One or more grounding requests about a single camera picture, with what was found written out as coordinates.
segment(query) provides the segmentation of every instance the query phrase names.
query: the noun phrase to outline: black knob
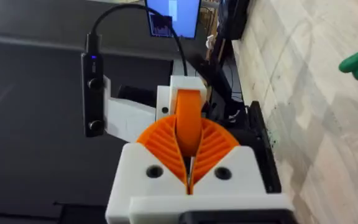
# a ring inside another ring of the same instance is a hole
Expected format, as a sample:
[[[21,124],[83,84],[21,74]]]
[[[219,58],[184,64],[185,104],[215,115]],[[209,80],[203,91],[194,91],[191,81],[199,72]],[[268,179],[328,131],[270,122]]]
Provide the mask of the black knob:
[[[88,87],[93,91],[101,91],[104,88],[104,82],[102,78],[93,78],[88,82]]]
[[[99,120],[92,121],[89,123],[89,128],[92,131],[100,131],[104,128],[104,123],[103,121],[99,121]]]

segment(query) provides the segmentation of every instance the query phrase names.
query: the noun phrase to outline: black device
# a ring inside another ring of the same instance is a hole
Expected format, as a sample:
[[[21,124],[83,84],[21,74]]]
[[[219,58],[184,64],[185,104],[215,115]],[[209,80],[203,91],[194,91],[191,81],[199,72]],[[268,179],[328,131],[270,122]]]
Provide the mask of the black device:
[[[226,40],[238,40],[248,19],[250,0],[221,0],[219,4],[218,32]]]

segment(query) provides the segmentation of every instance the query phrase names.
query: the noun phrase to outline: blue screen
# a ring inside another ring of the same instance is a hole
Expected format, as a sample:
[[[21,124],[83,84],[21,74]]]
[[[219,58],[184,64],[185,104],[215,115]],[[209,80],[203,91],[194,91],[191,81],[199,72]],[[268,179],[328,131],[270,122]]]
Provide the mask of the blue screen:
[[[166,16],[180,37],[194,38],[200,0],[146,0],[147,6]],[[162,21],[149,14],[150,31],[156,37],[171,37]]]

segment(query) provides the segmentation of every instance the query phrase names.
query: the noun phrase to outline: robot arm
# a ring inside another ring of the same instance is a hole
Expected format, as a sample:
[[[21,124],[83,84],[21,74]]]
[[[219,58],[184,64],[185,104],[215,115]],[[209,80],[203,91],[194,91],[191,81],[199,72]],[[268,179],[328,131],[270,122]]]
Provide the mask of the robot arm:
[[[252,148],[201,117],[205,100],[198,77],[173,76],[170,86],[158,87],[156,110],[168,110],[155,113],[157,120],[124,146],[106,210],[109,224],[295,223],[287,197],[266,192]],[[117,124],[106,118],[108,127]],[[146,124],[141,116],[121,118]],[[192,158],[190,167],[184,157]]]
[[[107,222],[296,223],[290,201],[281,194],[260,106],[234,102],[219,68],[188,57],[217,93],[207,104],[212,109],[215,100],[223,104],[219,118],[210,116],[211,110],[202,117],[206,87],[198,77],[171,77],[170,86],[158,86],[155,108],[110,96],[96,28],[125,7],[161,16],[139,5],[111,8],[95,22],[82,55],[85,135],[106,131],[129,141],[119,160]]]

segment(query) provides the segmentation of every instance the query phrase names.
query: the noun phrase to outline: screw hole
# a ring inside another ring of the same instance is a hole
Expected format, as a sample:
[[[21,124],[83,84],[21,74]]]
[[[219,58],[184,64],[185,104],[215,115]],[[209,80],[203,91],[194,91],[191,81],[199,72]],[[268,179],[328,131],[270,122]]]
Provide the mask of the screw hole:
[[[167,107],[164,106],[164,107],[161,109],[161,111],[162,111],[163,113],[168,113],[169,110],[168,110]]]
[[[163,174],[163,170],[158,165],[149,166],[146,170],[146,175],[150,178],[159,178]]]
[[[221,180],[229,180],[231,171],[226,167],[218,167],[215,169],[215,176]]]

